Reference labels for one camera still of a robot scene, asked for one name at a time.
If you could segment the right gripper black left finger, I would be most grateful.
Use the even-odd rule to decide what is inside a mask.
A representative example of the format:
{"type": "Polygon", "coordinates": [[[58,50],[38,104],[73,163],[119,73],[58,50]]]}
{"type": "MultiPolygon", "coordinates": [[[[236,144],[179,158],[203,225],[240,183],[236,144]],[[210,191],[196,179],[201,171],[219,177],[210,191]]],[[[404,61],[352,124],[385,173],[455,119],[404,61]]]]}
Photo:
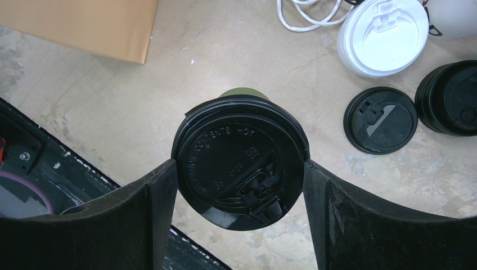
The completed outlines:
{"type": "Polygon", "coordinates": [[[1,219],[2,269],[162,269],[178,188],[167,160],[54,215],[1,219]]]}

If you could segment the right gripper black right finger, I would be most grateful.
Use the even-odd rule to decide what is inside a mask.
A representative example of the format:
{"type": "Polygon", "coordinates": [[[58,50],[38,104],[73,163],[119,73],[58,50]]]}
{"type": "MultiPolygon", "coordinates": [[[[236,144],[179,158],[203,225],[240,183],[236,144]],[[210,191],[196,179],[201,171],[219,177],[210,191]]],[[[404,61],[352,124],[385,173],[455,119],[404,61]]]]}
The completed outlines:
{"type": "Polygon", "coordinates": [[[475,269],[476,218],[385,200],[304,164],[303,194],[319,269],[475,269]]]}

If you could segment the single black cup lid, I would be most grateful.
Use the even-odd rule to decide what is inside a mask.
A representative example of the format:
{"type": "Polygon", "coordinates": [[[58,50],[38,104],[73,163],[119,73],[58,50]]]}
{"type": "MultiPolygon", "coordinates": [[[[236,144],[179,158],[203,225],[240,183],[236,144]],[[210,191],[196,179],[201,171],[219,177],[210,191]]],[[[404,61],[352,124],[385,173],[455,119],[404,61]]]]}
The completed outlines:
{"type": "Polygon", "coordinates": [[[235,94],[187,112],[171,157],[178,189],[197,213],[227,230],[252,231],[294,206],[310,153],[289,112],[265,98],[235,94]]]}

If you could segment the green paper coffee cup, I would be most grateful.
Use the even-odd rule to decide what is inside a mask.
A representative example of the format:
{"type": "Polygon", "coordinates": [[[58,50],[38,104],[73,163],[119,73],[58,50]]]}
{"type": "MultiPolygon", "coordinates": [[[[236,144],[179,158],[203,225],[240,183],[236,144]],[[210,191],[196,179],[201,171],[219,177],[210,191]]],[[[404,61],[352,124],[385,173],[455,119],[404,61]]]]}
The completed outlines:
{"type": "Polygon", "coordinates": [[[232,88],[230,90],[225,91],[222,93],[219,98],[222,97],[231,97],[231,96],[237,96],[237,95],[246,95],[246,96],[253,96],[253,97],[258,97],[265,99],[267,101],[270,101],[270,99],[263,94],[262,92],[253,89],[253,88],[248,88],[248,87],[237,87],[237,88],[232,88]]]}

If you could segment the brown kraft paper bag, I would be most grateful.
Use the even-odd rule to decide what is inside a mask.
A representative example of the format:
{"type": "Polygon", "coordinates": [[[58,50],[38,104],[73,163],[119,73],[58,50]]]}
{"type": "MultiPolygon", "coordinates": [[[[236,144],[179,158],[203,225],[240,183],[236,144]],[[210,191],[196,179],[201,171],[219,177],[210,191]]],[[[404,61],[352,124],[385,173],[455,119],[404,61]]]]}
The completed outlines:
{"type": "Polygon", "coordinates": [[[157,1],[1,1],[1,25],[64,47],[145,63],[157,1]]]}

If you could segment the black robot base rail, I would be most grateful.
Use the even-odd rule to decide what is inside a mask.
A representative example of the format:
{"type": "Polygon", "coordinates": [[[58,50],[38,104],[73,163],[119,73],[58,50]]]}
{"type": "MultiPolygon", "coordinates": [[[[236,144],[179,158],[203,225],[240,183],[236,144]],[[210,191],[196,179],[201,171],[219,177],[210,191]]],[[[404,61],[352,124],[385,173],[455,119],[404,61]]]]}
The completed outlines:
{"type": "MultiPolygon", "coordinates": [[[[18,109],[1,101],[1,219],[59,215],[119,188],[18,109]]],[[[171,224],[162,269],[226,268],[171,224]]]]}

